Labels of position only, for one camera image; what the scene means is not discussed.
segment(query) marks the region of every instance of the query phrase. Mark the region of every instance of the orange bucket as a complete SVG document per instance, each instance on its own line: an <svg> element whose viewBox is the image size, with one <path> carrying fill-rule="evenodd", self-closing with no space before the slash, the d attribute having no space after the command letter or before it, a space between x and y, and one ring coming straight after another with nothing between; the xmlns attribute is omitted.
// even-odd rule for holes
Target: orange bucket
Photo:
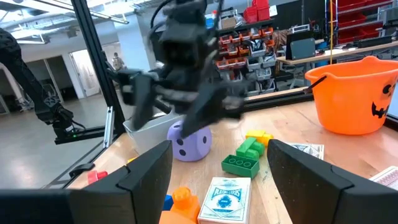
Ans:
<svg viewBox="0 0 398 224"><path fill-rule="evenodd" d="M386 120L398 81L398 62L368 56L313 69L305 78L311 84L322 79L313 94L323 127L340 134L367 134Z"/></svg>

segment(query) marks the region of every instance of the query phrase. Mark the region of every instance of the table surface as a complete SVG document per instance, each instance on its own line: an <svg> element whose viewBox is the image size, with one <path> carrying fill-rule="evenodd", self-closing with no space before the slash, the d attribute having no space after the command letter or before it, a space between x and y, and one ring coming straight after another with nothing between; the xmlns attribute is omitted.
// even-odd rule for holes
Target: table surface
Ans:
<svg viewBox="0 0 398 224"><path fill-rule="evenodd" d="M210 153L198 162L173 161L168 194L187 186L202 203L213 177L236 177L222 171L221 161L244 141L250 129L263 129L285 142L325 145L325 161L364 178L389 166L398 166L398 132L382 127L364 136L344 136L325 130L318 121L313 101L246 113L239 122L223 120L210 126L213 144ZM127 160L138 156L134 142L123 134L96 161L96 170L113 172ZM87 185L84 172L69 188ZM292 223L275 186L265 156L260 171L252 180L250 223Z"/></svg>
<svg viewBox="0 0 398 224"><path fill-rule="evenodd" d="M372 47L365 47L361 49L357 48L352 48L352 49L333 49L333 57L342 57L345 55L352 55L352 54L358 54L362 52L369 52L372 50L379 50L379 49L385 49L389 47L395 47L398 46L398 41L391 42L389 44L381 44L377 46L372 46ZM315 57L309 57L309 58L303 58L303 59L298 59L298 60L287 60L285 56L283 57L277 57L276 58L279 62L286 63L288 65L297 65L301 63L308 63L308 62L317 62L321 60L328 60L330 59L330 50L326 50L323 55L317 55Z"/></svg>

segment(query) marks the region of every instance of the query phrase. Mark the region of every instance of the white card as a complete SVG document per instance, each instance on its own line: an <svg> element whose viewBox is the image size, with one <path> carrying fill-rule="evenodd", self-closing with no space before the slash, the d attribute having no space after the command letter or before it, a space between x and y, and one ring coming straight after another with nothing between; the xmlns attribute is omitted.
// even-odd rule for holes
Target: white card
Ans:
<svg viewBox="0 0 398 224"><path fill-rule="evenodd" d="M278 15L278 10L276 9L276 5L271 6L269 8L269 16L276 16L276 15Z"/></svg>
<svg viewBox="0 0 398 224"><path fill-rule="evenodd" d="M391 166L370 178L371 181L398 190L398 167Z"/></svg>
<svg viewBox="0 0 398 224"><path fill-rule="evenodd" d="M201 207L199 223L247 223L250 178L214 177Z"/></svg>
<svg viewBox="0 0 398 224"><path fill-rule="evenodd" d="M323 157L325 155L325 146L321 144L291 143L291 142L287 142L286 144L289 144L294 148L303 151L307 154L310 154L311 156L315 156L316 158L321 160L323 160Z"/></svg>

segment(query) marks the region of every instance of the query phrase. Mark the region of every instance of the doorway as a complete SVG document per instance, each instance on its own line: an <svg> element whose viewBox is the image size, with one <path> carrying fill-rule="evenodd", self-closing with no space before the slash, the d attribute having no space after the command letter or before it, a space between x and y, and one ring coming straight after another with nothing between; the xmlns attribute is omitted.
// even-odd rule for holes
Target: doorway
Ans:
<svg viewBox="0 0 398 224"><path fill-rule="evenodd" d="M62 95L59 92L54 80L54 77L50 75L48 63L45 60L37 60L33 62L27 62L26 65L32 71L36 79L42 84L43 89L53 98L58 98L61 103L63 102Z"/></svg>
<svg viewBox="0 0 398 224"><path fill-rule="evenodd" d="M63 101L70 101L77 99L75 88L70 79L67 67L63 61L62 56L46 58L45 62L49 68L51 76L54 77L54 82L63 98Z"/></svg>
<svg viewBox="0 0 398 224"><path fill-rule="evenodd" d="M93 64L87 50L70 53L72 64L77 71L86 96L91 96L101 91Z"/></svg>

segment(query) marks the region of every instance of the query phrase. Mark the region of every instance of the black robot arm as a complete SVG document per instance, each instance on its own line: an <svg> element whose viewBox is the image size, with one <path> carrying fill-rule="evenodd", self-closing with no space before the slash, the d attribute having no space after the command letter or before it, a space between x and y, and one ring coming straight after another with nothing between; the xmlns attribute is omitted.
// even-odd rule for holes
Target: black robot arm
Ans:
<svg viewBox="0 0 398 224"><path fill-rule="evenodd" d="M49 96L22 60L21 48L17 40L7 31L0 29L0 62L30 96L35 105L37 117L47 125L52 125L57 139L75 134L78 129L72 125L73 113L65 109L58 98Z"/></svg>

